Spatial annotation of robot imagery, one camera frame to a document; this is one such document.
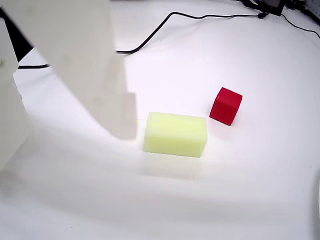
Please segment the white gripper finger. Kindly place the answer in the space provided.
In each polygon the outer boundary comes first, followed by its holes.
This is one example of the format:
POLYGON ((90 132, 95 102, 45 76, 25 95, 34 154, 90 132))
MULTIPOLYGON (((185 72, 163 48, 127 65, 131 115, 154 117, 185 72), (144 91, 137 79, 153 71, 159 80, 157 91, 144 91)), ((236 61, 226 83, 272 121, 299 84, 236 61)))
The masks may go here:
POLYGON ((113 136, 137 135, 136 95, 114 46, 108 0, 3 0, 0 5, 89 114, 113 136))

